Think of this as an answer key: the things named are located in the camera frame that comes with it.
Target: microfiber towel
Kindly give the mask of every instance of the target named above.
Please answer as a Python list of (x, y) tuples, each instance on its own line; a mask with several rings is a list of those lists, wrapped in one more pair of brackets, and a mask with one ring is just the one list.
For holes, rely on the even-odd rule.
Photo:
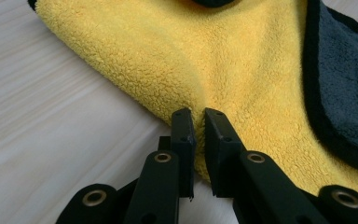
[[(358, 191), (358, 166), (332, 153), (324, 132), (333, 130), (330, 142), (347, 141), (346, 150), (358, 151), (349, 139), (358, 136), (358, 129), (348, 132), (353, 123), (337, 126), (354, 118), (337, 103), (346, 92), (334, 93), (347, 79), (331, 73), (358, 71), (350, 57), (350, 69), (337, 64), (344, 51), (336, 55), (358, 32), (322, 2), (242, 0), (207, 8), (190, 0), (38, 0), (35, 11), (69, 48), (168, 124), (172, 112), (190, 108), (195, 168), (205, 178), (203, 115), (210, 107), (225, 112), (245, 146), (270, 155), (299, 188), (317, 194), (337, 184)], [(328, 39), (340, 31), (351, 35)], [(334, 87), (321, 85), (324, 78)], [(342, 97), (331, 100), (331, 94)], [(327, 121), (328, 127), (315, 127)]]

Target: yellow microfiber towel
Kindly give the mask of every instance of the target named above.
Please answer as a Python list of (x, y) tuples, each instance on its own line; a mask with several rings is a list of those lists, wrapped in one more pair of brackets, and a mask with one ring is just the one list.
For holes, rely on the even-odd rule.
[(196, 170), (205, 178), (203, 113), (226, 113), (249, 150), (275, 160), (301, 189), (358, 191), (358, 170), (314, 136), (302, 90), (307, 1), (38, 0), (46, 26), (153, 114), (192, 110)]

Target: white wooden surface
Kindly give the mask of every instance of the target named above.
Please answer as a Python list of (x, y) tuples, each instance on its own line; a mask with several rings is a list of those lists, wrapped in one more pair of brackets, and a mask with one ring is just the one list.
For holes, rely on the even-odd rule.
[[(358, 20), (358, 0), (325, 1)], [(93, 183), (121, 188), (170, 128), (87, 66), (28, 7), (0, 0), (0, 223), (54, 223)], [(196, 179), (180, 223), (237, 223)]]

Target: wood grain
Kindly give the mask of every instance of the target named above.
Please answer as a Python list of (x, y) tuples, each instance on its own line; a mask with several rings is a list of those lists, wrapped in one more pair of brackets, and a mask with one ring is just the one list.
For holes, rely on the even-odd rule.
[[(358, 1), (325, 1), (358, 20)], [(0, 223), (54, 223), (83, 187), (136, 178), (161, 120), (87, 66), (27, 6), (0, 0)], [(180, 223), (237, 223), (196, 179)]]

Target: dark gray towel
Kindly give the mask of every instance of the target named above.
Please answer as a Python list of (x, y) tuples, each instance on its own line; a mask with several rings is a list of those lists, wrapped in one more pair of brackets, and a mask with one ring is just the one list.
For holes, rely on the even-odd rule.
[(315, 134), (358, 168), (358, 22), (309, 0), (303, 73)]

